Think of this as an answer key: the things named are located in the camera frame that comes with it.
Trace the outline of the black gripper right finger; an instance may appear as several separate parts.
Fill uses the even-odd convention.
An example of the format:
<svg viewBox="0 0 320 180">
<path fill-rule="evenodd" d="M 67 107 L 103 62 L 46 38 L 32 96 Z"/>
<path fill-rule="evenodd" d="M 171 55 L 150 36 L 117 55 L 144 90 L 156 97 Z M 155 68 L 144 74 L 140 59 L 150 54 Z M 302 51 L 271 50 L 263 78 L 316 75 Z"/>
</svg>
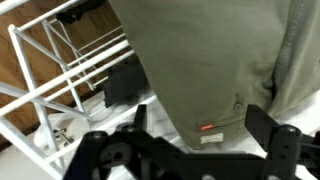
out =
<svg viewBox="0 0 320 180">
<path fill-rule="evenodd" d="M 260 177 L 263 180 L 300 180 L 302 165 L 320 179 L 320 136 L 304 134 L 289 124 L 279 124 L 257 105 L 247 107 L 245 127 L 267 153 Z"/>
</svg>

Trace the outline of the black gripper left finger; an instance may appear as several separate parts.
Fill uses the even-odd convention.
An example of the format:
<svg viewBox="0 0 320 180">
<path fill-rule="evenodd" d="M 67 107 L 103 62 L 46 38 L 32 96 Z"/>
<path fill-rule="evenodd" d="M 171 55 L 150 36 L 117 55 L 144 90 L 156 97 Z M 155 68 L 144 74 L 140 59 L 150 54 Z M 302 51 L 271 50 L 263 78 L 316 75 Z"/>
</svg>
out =
<svg viewBox="0 0 320 180">
<path fill-rule="evenodd" d="M 86 133 L 63 180 L 108 180 L 111 170 L 123 166 L 136 180 L 185 180 L 172 163 L 181 151 L 146 132 L 147 105 L 138 106 L 132 123 L 120 124 L 112 135 Z"/>
</svg>

